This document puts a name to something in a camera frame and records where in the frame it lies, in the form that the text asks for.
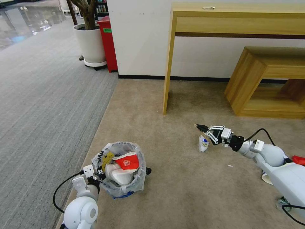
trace red trash can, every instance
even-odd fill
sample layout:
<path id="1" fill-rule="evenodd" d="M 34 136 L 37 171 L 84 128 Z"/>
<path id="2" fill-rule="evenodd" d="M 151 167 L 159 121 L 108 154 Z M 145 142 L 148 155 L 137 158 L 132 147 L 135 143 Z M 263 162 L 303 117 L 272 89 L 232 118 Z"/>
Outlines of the red trash can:
<path id="1" fill-rule="evenodd" d="M 107 60 L 108 71 L 117 71 L 117 58 L 115 56 L 114 43 L 110 25 L 109 16 L 104 17 L 102 20 L 98 21 L 99 29 L 101 30 L 103 46 L 105 50 L 105 56 Z"/>

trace potted plant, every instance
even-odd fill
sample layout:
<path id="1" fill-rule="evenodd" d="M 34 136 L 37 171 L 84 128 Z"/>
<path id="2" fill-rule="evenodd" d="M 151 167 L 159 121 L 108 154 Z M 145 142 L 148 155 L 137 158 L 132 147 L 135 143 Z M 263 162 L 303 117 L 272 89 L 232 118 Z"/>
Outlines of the potted plant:
<path id="1" fill-rule="evenodd" d="M 106 65 L 105 51 L 99 26 L 95 23 L 95 0 L 71 0 L 84 17 L 84 24 L 74 26 L 86 66 Z"/>

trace green label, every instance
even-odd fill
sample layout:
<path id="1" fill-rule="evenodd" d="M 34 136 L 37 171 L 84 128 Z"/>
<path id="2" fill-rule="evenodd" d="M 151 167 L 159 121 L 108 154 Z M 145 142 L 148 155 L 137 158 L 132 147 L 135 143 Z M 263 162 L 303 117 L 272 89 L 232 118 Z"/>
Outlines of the green label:
<path id="1" fill-rule="evenodd" d="M 107 28 L 104 28 L 104 32 L 112 33 L 112 32 L 111 32 L 111 29 L 107 29 Z"/>

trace red object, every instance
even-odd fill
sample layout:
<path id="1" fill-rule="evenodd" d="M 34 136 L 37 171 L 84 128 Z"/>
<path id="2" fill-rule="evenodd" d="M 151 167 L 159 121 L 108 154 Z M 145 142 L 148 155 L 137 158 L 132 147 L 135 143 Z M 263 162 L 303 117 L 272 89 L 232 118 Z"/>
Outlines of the red object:
<path id="1" fill-rule="evenodd" d="M 114 157 L 113 160 L 121 166 L 123 170 L 137 170 L 139 167 L 139 159 L 135 152 L 127 153 L 120 157 Z"/>
<path id="2" fill-rule="evenodd" d="M 104 50 L 105 50 L 108 71 L 109 72 L 117 71 L 118 64 L 117 64 L 117 58 L 115 56 L 114 43 L 113 43 L 109 16 L 106 16 L 102 20 L 98 21 L 98 24 L 99 24 L 99 29 L 101 30 L 101 34 L 102 34 L 103 46 L 104 46 Z"/>
<path id="3" fill-rule="evenodd" d="M 305 165 L 305 157 L 292 156 L 292 161 L 296 164 Z"/>

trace trash bin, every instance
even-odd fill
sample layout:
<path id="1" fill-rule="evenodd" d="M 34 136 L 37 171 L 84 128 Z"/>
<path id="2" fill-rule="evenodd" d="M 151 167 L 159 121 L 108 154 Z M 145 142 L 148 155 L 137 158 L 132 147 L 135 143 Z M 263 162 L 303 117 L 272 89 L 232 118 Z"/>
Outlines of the trash bin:
<path id="1" fill-rule="evenodd" d="M 105 16 L 102 20 L 98 21 L 99 28 L 102 34 L 103 46 L 106 55 L 106 61 L 108 65 L 108 71 L 117 71 L 117 58 L 115 56 L 114 43 L 112 37 L 112 30 L 110 25 L 109 16 Z"/>
<path id="2" fill-rule="evenodd" d="M 100 166 L 105 168 L 106 164 L 112 162 L 113 157 L 121 156 L 129 152 L 136 152 L 139 159 L 139 169 L 134 173 L 134 180 L 128 185 L 118 187 L 115 185 L 114 181 L 106 178 L 99 185 L 100 188 L 106 190 L 114 199 L 124 198 L 136 191 L 144 190 L 146 163 L 140 147 L 132 142 L 108 143 L 103 150 L 92 159 L 92 164 L 95 169 Z"/>

